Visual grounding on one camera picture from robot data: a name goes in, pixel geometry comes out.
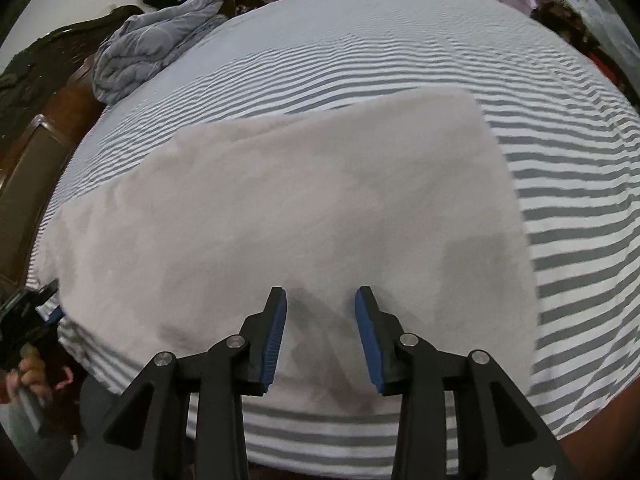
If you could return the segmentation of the person's left hand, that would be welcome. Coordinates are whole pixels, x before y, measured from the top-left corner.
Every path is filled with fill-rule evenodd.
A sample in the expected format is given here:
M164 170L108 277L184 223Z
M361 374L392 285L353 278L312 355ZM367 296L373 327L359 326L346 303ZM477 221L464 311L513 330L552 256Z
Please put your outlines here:
M31 344L21 348L21 361L6 373L6 398L3 403L17 400L21 392L32 393L45 408L52 404L55 396L74 382L74 373L66 365L55 367L52 372L41 359L38 350Z

